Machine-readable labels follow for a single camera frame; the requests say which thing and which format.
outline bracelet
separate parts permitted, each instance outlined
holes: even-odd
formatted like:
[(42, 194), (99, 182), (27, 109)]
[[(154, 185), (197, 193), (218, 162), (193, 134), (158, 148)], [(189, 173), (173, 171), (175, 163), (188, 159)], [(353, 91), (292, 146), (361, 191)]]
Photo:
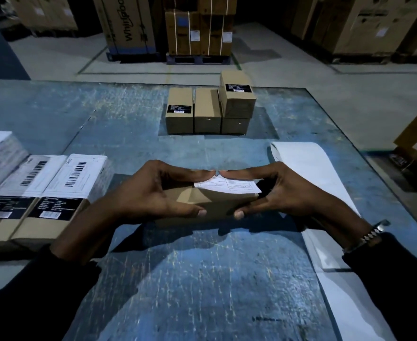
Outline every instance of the bracelet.
[(389, 226), (390, 222), (387, 219), (384, 219), (377, 224), (374, 224), (372, 226), (372, 230), (368, 232), (365, 236), (363, 236), (359, 243), (355, 246), (352, 246), (350, 248), (342, 249), (342, 252), (345, 254), (350, 254), (354, 250), (357, 250), (359, 247), (364, 246), (367, 242), (373, 240), (378, 235), (380, 235), (383, 231), (385, 231), (384, 226)]

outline person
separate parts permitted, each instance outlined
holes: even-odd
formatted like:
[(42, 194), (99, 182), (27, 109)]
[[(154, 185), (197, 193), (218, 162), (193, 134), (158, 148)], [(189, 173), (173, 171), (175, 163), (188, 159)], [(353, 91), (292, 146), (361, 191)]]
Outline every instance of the person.
[[(207, 180), (215, 171), (189, 170), (148, 161), (117, 189), (77, 215), (51, 244), (0, 289), (0, 339), (60, 340), (100, 269), (91, 258), (121, 224), (164, 217), (203, 217), (203, 207), (166, 198), (163, 187)], [(264, 197), (239, 207), (235, 219), (281, 211), (318, 220), (344, 249), (355, 249), (372, 226), (344, 202), (311, 184), (284, 163), (220, 171), (230, 179), (272, 179)], [(383, 232), (345, 254), (399, 340), (417, 340), (417, 258)]]

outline concrete floor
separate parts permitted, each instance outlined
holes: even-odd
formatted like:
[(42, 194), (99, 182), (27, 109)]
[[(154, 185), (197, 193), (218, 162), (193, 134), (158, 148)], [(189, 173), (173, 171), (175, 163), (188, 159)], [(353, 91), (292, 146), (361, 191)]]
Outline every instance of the concrete floor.
[(235, 28), (233, 54), (239, 66), (112, 63), (102, 34), (27, 37), (10, 45), (33, 80), (218, 85), (222, 69), (241, 68), (253, 86), (306, 88), (417, 219), (417, 193), (403, 191), (394, 174), (368, 156), (392, 150), (393, 140), (417, 115), (415, 64), (325, 65), (254, 22)]

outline scratched tabletop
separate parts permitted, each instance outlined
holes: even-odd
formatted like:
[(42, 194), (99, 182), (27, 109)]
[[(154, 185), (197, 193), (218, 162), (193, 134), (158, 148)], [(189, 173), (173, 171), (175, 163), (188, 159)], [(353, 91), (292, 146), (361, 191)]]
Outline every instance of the scratched tabletop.
[[(0, 80), (0, 130), (32, 154), (104, 154), (111, 188), (147, 160), (200, 169), (266, 165), (272, 141), (327, 153), (359, 212), (417, 256), (417, 223), (305, 89), (256, 88), (248, 133), (167, 135), (169, 86)], [(0, 262), (0, 287), (23, 262)], [(335, 340), (336, 323), (292, 218), (158, 230), (123, 225), (65, 340)]]

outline hand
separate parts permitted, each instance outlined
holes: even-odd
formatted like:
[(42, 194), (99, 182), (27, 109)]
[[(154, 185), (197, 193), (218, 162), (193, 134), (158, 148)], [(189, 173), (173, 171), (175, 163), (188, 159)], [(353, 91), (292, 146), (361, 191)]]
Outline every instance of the hand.
[(216, 171), (190, 170), (149, 160), (131, 178), (105, 196), (115, 206), (123, 223), (139, 224), (168, 217), (202, 217), (203, 207), (172, 201), (163, 193), (169, 181), (200, 182), (212, 178)]
[(243, 170), (219, 171), (219, 173), (230, 179), (276, 180), (267, 196), (237, 209), (234, 212), (236, 219), (263, 211), (280, 211), (297, 216), (313, 215), (328, 199), (333, 198), (282, 162)]

